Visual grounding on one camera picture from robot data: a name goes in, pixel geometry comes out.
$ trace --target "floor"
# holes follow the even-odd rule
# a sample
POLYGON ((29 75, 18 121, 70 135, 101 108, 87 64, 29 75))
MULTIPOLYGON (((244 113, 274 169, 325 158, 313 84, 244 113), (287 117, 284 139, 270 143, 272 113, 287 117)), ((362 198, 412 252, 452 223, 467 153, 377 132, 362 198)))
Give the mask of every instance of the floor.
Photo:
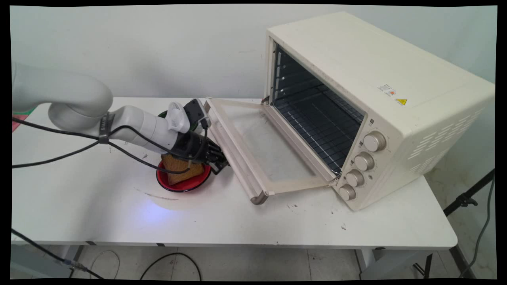
MULTIPOLYGON (((468 190, 485 174, 484 171, 481 171, 479 174, 474 173, 472 178, 464 179, 457 175, 457 171, 454 171, 448 164, 446 157, 444 157, 432 171, 425 175, 442 208, 468 190)), ((486 221, 490 186, 491 184, 488 184, 473 196, 478 203, 477 206, 461 207, 448 216, 449 223, 458 237, 458 245, 468 262, 473 259, 477 238, 486 221)), ((493 191, 491 220, 481 239, 476 263, 471 268, 475 277, 479 279, 497 279, 495 225, 495 191, 493 191)))
MULTIPOLYGON (((51 245, 45 248, 58 252, 59 246, 51 245)), ((139 279, 152 262, 175 252, 187 254, 194 259, 201 270, 203 280, 207 281, 359 280, 359 266, 353 250, 85 246, 79 262, 104 278, 115 278, 116 275, 116 279, 139 279)), ((424 267, 424 261, 422 259, 418 263, 424 267)), ((458 275, 459 271, 448 251, 433 253, 430 278, 456 278, 458 275)), ((21 278, 32 276, 11 269, 11 279, 21 278)), ((76 271, 72 278, 90 278, 90 275, 76 271)), ((422 276, 409 264, 386 277, 386 279, 414 278, 422 276)), ((199 278, 194 265, 186 257, 178 255, 159 261, 150 268, 143 279, 198 280, 199 278)))

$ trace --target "bread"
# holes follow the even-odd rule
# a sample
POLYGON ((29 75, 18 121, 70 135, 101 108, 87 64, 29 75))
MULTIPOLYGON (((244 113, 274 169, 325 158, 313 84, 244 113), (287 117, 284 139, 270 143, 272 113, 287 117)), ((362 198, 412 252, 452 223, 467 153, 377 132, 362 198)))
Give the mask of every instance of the bread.
MULTIPOLYGON (((164 168, 171 171, 182 171, 187 169, 188 161, 183 161, 179 159, 175 159, 172 155, 162 155, 162 162, 164 163, 164 168)), ((192 163, 190 165, 190 170, 182 173, 182 174, 167 174, 167 179, 169 180, 169 185, 176 184, 178 182, 190 179, 192 177, 201 175, 204 172, 204 167, 201 163, 192 163)))

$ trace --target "bowl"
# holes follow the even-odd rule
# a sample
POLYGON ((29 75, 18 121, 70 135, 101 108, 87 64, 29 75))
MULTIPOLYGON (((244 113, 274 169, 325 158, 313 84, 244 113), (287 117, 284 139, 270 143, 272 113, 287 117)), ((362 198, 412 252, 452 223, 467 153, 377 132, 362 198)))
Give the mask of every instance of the bowl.
MULTIPOLYGON (((167 178, 167 173, 162 172, 160 170, 157 170, 157 181, 165 190, 171 191, 171 192, 188 192, 190 190, 194 190, 195 188, 201 186, 206 180, 208 179, 209 175, 211 174, 211 167, 209 165, 204 166, 204 172, 200 175, 194 176, 192 178, 189 178, 187 180, 178 182, 173 185, 169 185, 169 179, 167 178)), ((159 163, 160 168, 164 168, 164 163, 160 161, 159 163)))

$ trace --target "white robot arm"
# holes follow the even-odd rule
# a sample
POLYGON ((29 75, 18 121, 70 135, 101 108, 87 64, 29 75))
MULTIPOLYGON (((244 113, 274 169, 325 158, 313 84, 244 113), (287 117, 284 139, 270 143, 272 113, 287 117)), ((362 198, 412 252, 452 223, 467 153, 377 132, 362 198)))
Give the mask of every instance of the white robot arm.
MULTIPOLYGON (((201 102, 196 99, 191 102, 197 108, 193 110, 199 110, 196 112, 199 118, 194 117, 192 123, 200 122, 203 127, 209 127, 210 121, 201 102)), ((12 62, 12 110, 26 112, 42 103, 51 103, 49 119, 58 128, 98 137, 101 119, 111 107, 113 95, 104 83, 87 75, 12 62)), ((110 115, 114 115, 111 130, 123 125, 131 126, 148 139, 183 157, 195 156, 201 144, 206 144, 200 157, 193 161, 209 164, 212 168, 217 162, 227 165, 225 157, 219 161, 214 156, 222 155, 215 143, 189 131, 187 113, 190 116, 193 112, 184 109, 179 103, 172 102, 168 105, 166 118, 134 106, 121 107, 110 112, 110 115)), ((160 154, 167 153, 127 128, 117 131, 109 138, 127 141, 160 154)))

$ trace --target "oven knob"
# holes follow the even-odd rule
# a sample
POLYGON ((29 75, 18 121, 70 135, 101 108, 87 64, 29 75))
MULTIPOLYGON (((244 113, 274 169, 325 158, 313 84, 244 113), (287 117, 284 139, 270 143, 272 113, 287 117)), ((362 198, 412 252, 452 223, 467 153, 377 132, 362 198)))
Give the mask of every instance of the oven knob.
POLYGON ((345 178, 352 187, 361 186, 365 183, 365 178, 357 169, 351 170, 345 178))
POLYGON ((354 164, 359 170, 366 171, 372 169, 375 162, 369 153, 362 152, 354 157, 354 164))
POLYGON ((372 131, 364 139, 365 147, 371 152, 381 151, 385 148, 385 138, 378 131, 372 131))
POLYGON ((345 184, 340 187, 340 196, 342 196, 343 200, 349 201, 355 199, 355 191, 351 185, 345 184))

